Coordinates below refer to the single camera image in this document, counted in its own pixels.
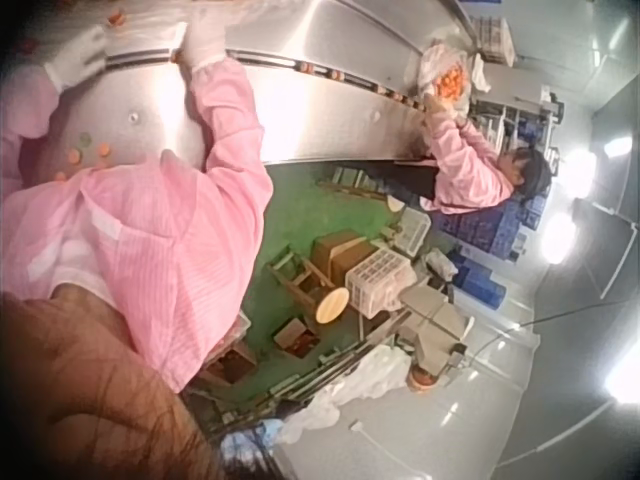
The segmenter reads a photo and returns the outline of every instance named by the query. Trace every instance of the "white plastic crate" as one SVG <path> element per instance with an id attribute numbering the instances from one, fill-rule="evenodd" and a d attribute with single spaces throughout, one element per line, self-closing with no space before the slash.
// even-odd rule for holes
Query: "white plastic crate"
<path id="1" fill-rule="evenodd" d="M 347 272 L 349 304 L 371 319 L 382 310 L 397 310 L 400 292 L 417 281 L 411 261 L 388 249 L 380 249 Z"/>
<path id="2" fill-rule="evenodd" d="M 480 50 L 489 62 L 513 67 L 516 50 L 511 29 L 506 19 L 500 17 L 472 17 L 471 23 L 478 35 Z"/>
<path id="3" fill-rule="evenodd" d="M 431 228 L 431 218 L 424 212 L 405 208 L 399 226 L 401 231 L 394 238 L 393 245 L 413 258 L 418 254 Z"/>

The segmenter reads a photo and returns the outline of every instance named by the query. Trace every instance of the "pink sleeve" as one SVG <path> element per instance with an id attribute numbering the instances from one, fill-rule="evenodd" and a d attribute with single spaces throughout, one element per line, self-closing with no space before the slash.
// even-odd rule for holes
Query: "pink sleeve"
<path id="1" fill-rule="evenodd" d="M 438 161 L 440 174 L 446 175 L 469 205 L 497 205 L 510 195 L 506 179 L 481 160 L 478 152 L 460 136 L 448 113 L 432 115 L 431 152 Z"/>
<path id="2" fill-rule="evenodd" d="M 194 74 L 191 85 L 198 111 L 211 127 L 214 145 L 206 174 L 216 185 L 240 238 L 250 238 L 255 255 L 260 247 L 264 209 L 273 184 L 260 159 L 263 128 L 244 67 L 226 58 Z"/>
<path id="3" fill-rule="evenodd" d="M 460 128 L 460 136 L 472 147 L 481 158 L 495 157 L 496 150 L 484 136 L 473 126 L 471 120 L 465 122 Z"/>
<path id="4" fill-rule="evenodd" d="M 58 98 L 44 68 L 37 65 L 19 67 L 4 80 L 0 92 L 2 200 L 22 188 L 18 168 L 22 139 L 47 133 Z"/>

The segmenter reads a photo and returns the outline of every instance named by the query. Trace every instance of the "black hair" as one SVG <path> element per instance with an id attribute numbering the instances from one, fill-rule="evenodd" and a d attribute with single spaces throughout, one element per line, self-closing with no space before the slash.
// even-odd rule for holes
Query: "black hair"
<path id="1" fill-rule="evenodd" d="M 523 202 L 531 200 L 536 195 L 544 192 L 551 185 L 551 167 L 540 151 L 534 148 L 518 148 L 515 151 L 515 160 L 527 160 L 522 167 L 524 183 L 516 187 L 516 192 L 522 195 Z"/>

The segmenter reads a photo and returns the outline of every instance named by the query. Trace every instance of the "blue crate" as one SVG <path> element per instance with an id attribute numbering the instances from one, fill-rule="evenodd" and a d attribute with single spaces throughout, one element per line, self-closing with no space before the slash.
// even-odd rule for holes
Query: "blue crate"
<path id="1" fill-rule="evenodd" d="M 506 287 L 488 278 L 467 277 L 460 288 L 493 310 L 500 308 L 507 294 Z"/>

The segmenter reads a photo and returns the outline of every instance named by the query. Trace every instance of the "fluorescent light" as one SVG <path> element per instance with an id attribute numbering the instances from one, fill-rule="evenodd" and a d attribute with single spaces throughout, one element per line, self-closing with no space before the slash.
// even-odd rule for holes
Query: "fluorescent light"
<path id="1" fill-rule="evenodd" d="M 640 342 L 616 364 L 605 387 L 620 403 L 640 403 Z"/>
<path id="2" fill-rule="evenodd" d="M 627 31 L 627 27 L 629 26 L 629 17 L 625 17 L 622 22 L 616 28 L 616 31 L 613 32 L 613 36 L 611 37 L 611 41 L 609 42 L 609 50 L 615 50 L 622 39 L 622 36 Z"/>
<path id="3" fill-rule="evenodd" d="M 622 137 L 611 140 L 604 146 L 604 152 L 609 158 L 621 157 L 627 155 L 633 148 L 633 139 L 631 137 Z"/>
<path id="4" fill-rule="evenodd" d="M 587 150 L 574 150 L 560 164 L 559 181 L 576 198 L 585 198 L 591 191 L 598 159 Z"/>
<path id="5" fill-rule="evenodd" d="M 557 265 L 565 259 L 576 237 L 576 224 L 566 213 L 557 213 L 551 218 L 542 234 L 542 254 L 551 264 Z"/>

